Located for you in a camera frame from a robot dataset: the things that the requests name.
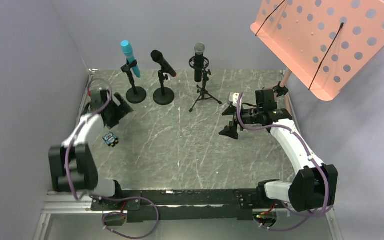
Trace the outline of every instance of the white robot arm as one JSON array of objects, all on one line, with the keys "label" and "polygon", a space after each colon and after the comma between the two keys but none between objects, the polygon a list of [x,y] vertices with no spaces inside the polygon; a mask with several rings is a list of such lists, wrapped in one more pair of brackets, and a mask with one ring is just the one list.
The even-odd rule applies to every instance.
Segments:
[{"label": "white robot arm", "polygon": [[[70,193],[72,184],[77,191],[88,192],[90,195],[114,197],[121,194],[117,181],[99,176],[89,148],[105,127],[111,129],[118,125],[125,115],[133,111],[119,93],[116,92],[114,97],[119,101],[119,105],[112,100],[107,90],[93,90],[90,93],[91,102],[86,105],[85,110],[90,107],[90,110],[95,112],[108,100],[109,104],[98,114],[83,111],[73,133],[61,145],[50,148],[49,165],[52,186],[56,192]],[[71,177],[67,176],[66,161],[69,162]]]},{"label": "white robot arm", "polygon": [[[239,93],[230,94],[230,106],[222,115],[233,115],[233,121],[221,132],[222,136],[239,139],[237,128],[239,125],[237,116]],[[298,212],[320,208],[325,196],[325,184],[317,164],[326,175],[329,185],[328,206],[335,202],[338,171],[333,165],[325,165],[310,149],[305,141],[301,142],[294,134],[301,137],[292,116],[286,109],[278,109],[274,92],[271,89],[255,91],[257,105],[255,108],[240,110],[240,118],[246,124],[261,124],[267,127],[267,131],[280,143],[288,156],[296,174],[292,183],[280,180],[267,180],[260,182],[257,191],[262,199],[280,200],[292,204]],[[303,144],[307,146],[310,156],[307,154]]]}]

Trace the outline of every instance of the gray tabletop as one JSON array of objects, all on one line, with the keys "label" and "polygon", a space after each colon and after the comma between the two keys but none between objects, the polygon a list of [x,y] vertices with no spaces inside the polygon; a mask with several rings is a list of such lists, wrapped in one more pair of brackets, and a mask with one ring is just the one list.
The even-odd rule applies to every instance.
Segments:
[{"label": "gray tabletop", "polygon": [[[255,104],[255,90],[280,81],[275,70],[211,70],[206,89],[223,104],[200,101],[189,112],[197,93],[193,69],[178,70],[165,82],[174,102],[153,101],[160,87],[157,70],[141,71],[136,85],[147,92],[145,101],[130,104],[134,112],[113,129],[105,129],[91,147],[101,176],[119,181],[125,190],[255,188],[258,182],[295,176],[284,150],[267,131],[239,132],[239,140],[219,135],[232,120],[222,116],[230,92],[244,92],[244,102]],[[97,71],[123,97],[131,87],[121,71]],[[92,88],[104,87],[95,83]],[[285,107],[283,97],[279,108]],[[102,137],[112,132],[119,144],[109,147]]]}]

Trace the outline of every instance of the tripod microphone stand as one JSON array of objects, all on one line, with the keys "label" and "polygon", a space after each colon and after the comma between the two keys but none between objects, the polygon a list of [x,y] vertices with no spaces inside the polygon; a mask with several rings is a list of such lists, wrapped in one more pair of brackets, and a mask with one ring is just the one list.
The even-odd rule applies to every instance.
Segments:
[{"label": "tripod microphone stand", "polygon": [[175,99],[175,93],[168,87],[164,87],[164,80],[168,80],[169,69],[161,67],[161,70],[158,71],[158,78],[161,87],[155,90],[153,93],[153,100],[158,105],[169,105]]},{"label": "tripod microphone stand", "polygon": [[[207,82],[210,80],[208,78],[208,75],[211,75],[211,71],[207,68],[208,66],[210,65],[210,61],[208,60],[208,58],[204,57],[203,58],[204,61],[203,61],[203,68],[202,68],[202,87],[200,87],[199,85],[196,85],[196,87],[198,88],[198,90],[196,91],[196,93],[199,94],[198,98],[195,100],[195,103],[192,105],[192,107],[189,109],[189,112],[191,113],[193,110],[194,110],[194,107],[195,105],[197,104],[197,102],[199,101],[203,101],[203,100],[208,100],[208,99],[213,99],[215,100],[218,104],[222,104],[221,101],[219,101],[217,98],[213,97],[211,94],[208,93],[208,91],[206,90],[206,86],[207,86]],[[193,69],[198,69],[197,66],[195,66],[195,57],[192,57],[190,60],[189,60],[189,66]]]},{"label": "tripod microphone stand", "polygon": [[147,91],[143,87],[135,86],[135,79],[133,74],[130,71],[132,68],[138,65],[138,61],[134,60],[133,62],[127,63],[121,67],[121,71],[127,74],[128,81],[131,84],[131,88],[127,90],[126,99],[131,104],[140,104],[147,98]]}]

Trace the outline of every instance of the black microphone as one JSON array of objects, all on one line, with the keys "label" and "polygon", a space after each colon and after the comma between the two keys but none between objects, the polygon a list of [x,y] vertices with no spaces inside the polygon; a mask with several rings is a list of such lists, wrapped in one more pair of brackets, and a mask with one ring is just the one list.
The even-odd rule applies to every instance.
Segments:
[{"label": "black microphone", "polygon": [[170,64],[164,59],[163,54],[158,50],[153,50],[151,52],[151,58],[154,62],[161,65],[162,69],[167,71],[167,74],[170,74],[173,78],[176,77],[176,71],[170,66]]},{"label": "black microphone", "polygon": [[195,66],[195,82],[200,83],[203,80],[205,45],[202,42],[197,42],[194,49],[195,58],[193,62]]}]

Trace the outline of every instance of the microphone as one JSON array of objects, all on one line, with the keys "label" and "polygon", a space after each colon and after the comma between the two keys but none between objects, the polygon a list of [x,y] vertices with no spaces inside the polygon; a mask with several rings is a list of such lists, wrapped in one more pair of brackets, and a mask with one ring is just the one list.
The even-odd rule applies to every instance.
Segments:
[{"label": "microphone", "polygon": [[200,83],[203,80],[205,45],[202,42],[197,42],[194,49],[195,82]]},{"label": "microphone", "polygon": [[[133,55],[132,45],[130,45],[129,41],[124,40],[121,42],[121,50],[123,51],[124,55],[126,56],[129,64],[133,63],[133,61],[136,60],[135,56]],[[140,78],[141,77],[141,71],[139,70],[139,67],[136,65],[132,69],[133,69],[133,73],[136,75],[136,77]]]},{"label": "microphone", "polygon": [[163,54],[158,50],[153,50],[151,52],[151,58],[154,62],[161,65],[161,68],[167,71],[167,74],[170,74],[173,78],[176,77],[176,71],[170,66],[170,64],[164,59]]}]

